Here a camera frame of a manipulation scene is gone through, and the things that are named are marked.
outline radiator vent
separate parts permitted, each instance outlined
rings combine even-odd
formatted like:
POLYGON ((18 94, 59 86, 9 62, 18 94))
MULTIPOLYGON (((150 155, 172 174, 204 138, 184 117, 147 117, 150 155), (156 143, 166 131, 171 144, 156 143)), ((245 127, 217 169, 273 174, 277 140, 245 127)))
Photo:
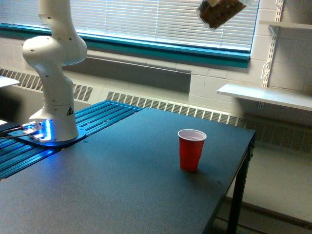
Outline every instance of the radiator vent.
POLYGON ((230 124, 242 128, 256 131, 256 140, 310 153, 312 150, 312 132, 298 130, 291 125, 279 123, 267 123, 260 120, 251 120, 237 117, 223 112, 197 108, 195 106, 184 105, 181 103, 163 101, 159 99, 147 99, 116 92, 109 92, 108 100, 127 103, 142 108, 155 108, 164 111, 174 112, 181 115, 202 118, 210 121, 230 124))
MULTIPOLYGON (((16 79, 19 81, 18 86, 26 89, 37 91, 42 91, 43 89, 41 79, 38 76, 5 69, 0 69, 0 76, 16 79)), ((93 87, 74 84, 74 99, 89 101, 92 91, 93 87)))

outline table leg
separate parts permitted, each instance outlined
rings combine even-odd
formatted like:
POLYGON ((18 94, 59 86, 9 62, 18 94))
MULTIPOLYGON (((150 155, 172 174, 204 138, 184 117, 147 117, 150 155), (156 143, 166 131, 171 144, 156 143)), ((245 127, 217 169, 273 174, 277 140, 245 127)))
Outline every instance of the table leg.
POLYGON ((238 219, 239 219, 239 212, 240 212, 240 208, 242 205, 243 194, 244 194, 244 189, 245 189, 247 171, 248 171, 249 161, 251 158, 251 147, 248 148, 248 151, 246 154, 247 155, 244 159, 243 165, 239 169, 237 176, 236 176, 227 234, 236 233, 238 219))

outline brown object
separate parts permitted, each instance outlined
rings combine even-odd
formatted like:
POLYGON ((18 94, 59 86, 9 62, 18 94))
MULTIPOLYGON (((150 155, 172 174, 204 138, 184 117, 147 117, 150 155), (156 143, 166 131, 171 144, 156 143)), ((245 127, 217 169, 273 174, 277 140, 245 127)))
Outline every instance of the brown object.
POLYGON ((214 7, 207 0, 203 0, 198 7, 197 14, 204 24, 208 24, 210 28, 217 29, 245 7, 246 5, 239 0, 221 0, 214 7))

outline shelf bracket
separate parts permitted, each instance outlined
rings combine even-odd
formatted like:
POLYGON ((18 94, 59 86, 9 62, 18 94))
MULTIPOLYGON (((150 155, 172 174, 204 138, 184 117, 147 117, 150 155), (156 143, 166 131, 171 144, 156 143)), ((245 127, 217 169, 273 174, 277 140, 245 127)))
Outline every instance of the shelf bracket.
POLYGON ((270 29, 270 31, 272 33, 272 36, 273 37, 277 37, 279 27, 278 26, 274 26, 274 25, 269 25, 269 29, 270 29))
MULTIPOLYGON (((277 6, 275 22, 281 22, 284 0, 276 0, 275 3, 277 6)), ((269 85, 269 78, 270 78, 270 74, 271 74, 272 62, 273 62, 275 46, 276 46, 276 39, 277 39, 279 27, 270 25, 269 29, 272 32, 272 40, 271 40, 271 45, 270 45, 270 49, 269 49, 268 60, 262 67, 261 79, 262 79, 262 86, 263 87, 268 87, 268 85, 269 85)), ((262 109, 263 105, 264 105, 263 102, 260 102, 258 105, 258 109, 262 109)))

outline blue led light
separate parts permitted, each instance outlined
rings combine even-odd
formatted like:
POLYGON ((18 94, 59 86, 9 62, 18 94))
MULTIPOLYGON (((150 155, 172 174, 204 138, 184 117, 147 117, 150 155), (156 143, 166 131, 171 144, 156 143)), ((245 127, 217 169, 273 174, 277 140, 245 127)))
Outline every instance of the blue led light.
POLYGON ((48 119, 45 121, 45 133, 46 133, 45 140, 51 140, 52 139, 51 124, 48 119))

